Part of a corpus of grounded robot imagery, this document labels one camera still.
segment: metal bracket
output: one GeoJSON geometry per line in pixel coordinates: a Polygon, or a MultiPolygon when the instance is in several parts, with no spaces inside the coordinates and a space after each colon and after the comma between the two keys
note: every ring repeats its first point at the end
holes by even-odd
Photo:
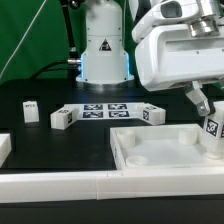
{"type": "Polygon", "coordinates": [[[186,96],[197,106],[198,114],[206,116],[210,114],[208,99],[201,91],[202,84],[200,81],[189,82],[185,85],[186,96]]]}

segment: green backdrop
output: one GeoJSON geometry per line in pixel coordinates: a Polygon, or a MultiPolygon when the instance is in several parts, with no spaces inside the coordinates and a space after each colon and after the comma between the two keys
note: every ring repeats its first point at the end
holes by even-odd
{"type": "MultiPolygon", "coordinates": [[[[20,42],[43,0],[0,0],[0,71],[20,42]]],[[[123,8],[123,0],[116,0],[123,8]]],[[[126,7],[125,50],[130,53],[130,70],[136,75],[135,44],[131,37],[133,22],[126,7]]],[[[86,46],[84,6],[70,11],[78,51],[86,46]]],[[[3,74],[0,83],[11,79],[27,79],[41,67],[67,59],[69,46],[59,0],[48,0],[19,51],[3,74]]],[[[66,77],[66,72],[44,73],[41,77],[66,77]]]]}

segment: small white block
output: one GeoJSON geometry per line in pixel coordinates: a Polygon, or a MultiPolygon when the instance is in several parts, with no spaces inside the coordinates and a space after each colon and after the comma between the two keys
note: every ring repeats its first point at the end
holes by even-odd
{"type": "Polygon", "coordinates": [[[198,141],[198,132],[195,129],[180,130],[178,141],[183,145],[195,145],[198,141]]]}
{"type": "Polygon", "coordinates": [[[135,146],[135,132],[130,129],[117,131],[117,138],[122,149],[130,149],[135,146]]]}
{"type": "Polygon", "coordinates": [[[36,101],[27,101],[23,103],[23,113],[25,123],[39,122],[39,112],[36,101]]]}
{"type": "Polygon", "coordinates": [[[152,104],[137,104],[138,118],[151,124],[164,124],[166,119],[166,111],[152,104]]]}
{"type": "Polygon", "coordinates": [[[51,128],[65,130],[77,120],[78,113],[78,108],[62,107],[51,114],[51,128]]]}

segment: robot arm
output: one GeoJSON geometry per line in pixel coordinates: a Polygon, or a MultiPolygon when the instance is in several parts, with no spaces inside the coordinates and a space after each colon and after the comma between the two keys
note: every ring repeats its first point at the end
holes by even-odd
{"type": "Polygon", "coordinates": [[[221,5],[216,0],[146,0],[151,8],[144,8],[140,2],[129,0],[133,20],[139,19],[132,36],[142,85],[149,91],[184,87],[199,115],[214,113],[200,89],[223,84],[221,5]]]}

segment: black table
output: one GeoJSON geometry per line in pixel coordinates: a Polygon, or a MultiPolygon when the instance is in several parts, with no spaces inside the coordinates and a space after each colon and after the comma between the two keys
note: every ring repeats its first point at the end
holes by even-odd
{"type": "MultiPolygon", "coordinates": [[[[205,86],[204,92],[214,101],[224,99],[224,93],[212,85],[205,86]]],[[[138,119],[77,121],[60,131],[51,129],[50,114],[64,104],[121,102],[145,102],[164,108],[166,124],[203,125],[203,118],[198,116],[183,89],[148,92],[138,84],[136,88],[102,94],[73,88],[65,79],[8,81],[0,86],[0,133],[11,134],[12,152],[0,174],[115,170],[110,128],[146,126],[145,122],[138,119]],[[38,102],[38,125],[24,124],[22,103],[28,100],[38,102]]],[[[40,223],[36,219],[38,213],[55,220],[41,223],[65,223],[63,219],[67,223],[223,223],[223,199],[223,195],[207,195],[1,204],[0,217],[10,221],[30,217],[23,223],[40,223]]]]}

